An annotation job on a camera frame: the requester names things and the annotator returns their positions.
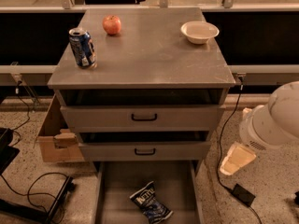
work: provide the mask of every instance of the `speckled floor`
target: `speckled floor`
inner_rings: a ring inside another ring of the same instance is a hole
[[[30,112],[28,123],[18,129],[21,141],[15,146],[21,152],[3,172],[3,177],[12,188],[26,193],[32,183],[45,173],[59,172],[74,177],[76,188],[67,195],[64,211],[58,212],[54,221],[63,224],[89,224],[93,212],[96,176],[89,163],[45,163],[42,161],[36,136],[43,123],[50,99],[42,100],[36,112]],[[206,224],[254,224],[257,217],[243,204],[236,201],[216,177],[216,165],[219,157],[218,141],[223,122],[230,116],[231,108],[224,113],[218,130],[212,137],[212,147],[196,177]],[[6,99],[0,104],[0,127],[14,128],[26,120],[26,106],[18,99]],[[223,153],[238,137],[238,123],[241,111],[237,111],[228,122],[222,138]],[[221,174],[221,182],[233,188],[240,184],[256,198],[252,208],[259,215],[263,224],[299,223],[299,206],[294,203],[293,194],[299,191],[299,143],[288,144],[279,150],[260,153],[257,160],[232,176]],[[36,182],[31,192],[48,192],[56,195],[64,182],[62,175],[46,175]],[[30,206],[26,197],[14,194],[0,178],[0,198]],[[49,209],[53,199],[48,195],[31,197],[34,204]],[[0,214],[1,223],[32,223]]]

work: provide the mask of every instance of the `cabinet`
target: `cabinet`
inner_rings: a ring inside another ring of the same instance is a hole
[[[121,18],[119,35],[102,30],[106,14]],[[194,20],[198,7],[89,9],[80,25],[97,66],[78,68],[68,47],[50,79],[84,159],[100,163],[94,223],[146,222],[129,196],[151,180],[171,223],[204,223],[194,177],[235,80],[214,39],[182,36]]]

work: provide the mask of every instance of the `drawer handle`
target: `drawer handle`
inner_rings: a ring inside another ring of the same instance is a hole
[[[146,150],[138,150],[135,148],[135,154],[138,156],[150,156],[150,155],[155,155],[156,153],[156,148],[153,149],[146,149]]]
[[[158,118],[157,114],[154,114],[152,118],[148,118],[148,119],[139,119],[134,114],[131,115],[132,121],[155,121],[157,120],[157,118]]]

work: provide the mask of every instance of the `countertop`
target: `countertop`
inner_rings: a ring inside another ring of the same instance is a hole
[[[102,28],[106,15],[120,17],[118,35],[107,35]],[[68,45],[48,85],[53,89],[232,87],[235,80],[215,39],[194,45],[180,31],[184,22],[204,20],[198,7],[88,9],[79,26],[91,34],[96,67],[79,68]]]

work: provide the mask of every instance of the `brown box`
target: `brown box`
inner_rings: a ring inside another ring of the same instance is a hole
[[[55,138],[61,133],[61,129],[67,129],[67,125],[60,112],[60,104],[54,96],[37,137],[43,161],[84,161],[76,138],[59,140]]]

